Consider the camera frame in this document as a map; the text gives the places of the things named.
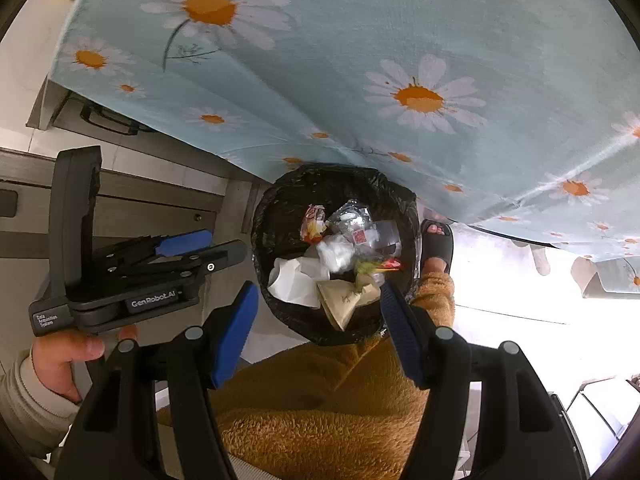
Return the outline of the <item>person's left hand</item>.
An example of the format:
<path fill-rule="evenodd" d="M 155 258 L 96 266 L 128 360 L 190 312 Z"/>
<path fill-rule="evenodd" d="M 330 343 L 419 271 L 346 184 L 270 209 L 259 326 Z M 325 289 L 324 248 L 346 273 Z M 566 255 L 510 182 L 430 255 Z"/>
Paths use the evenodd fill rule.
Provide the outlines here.
<path fill-rule="evenodd" d="M 32 365 L 48 390 L 79 404 L 81 395 L 75 384 L 73 364 L 98 360 L 104 353 L 105 344 L 100 336 L 79 330 L 60 330 L 34 339 Z"/>

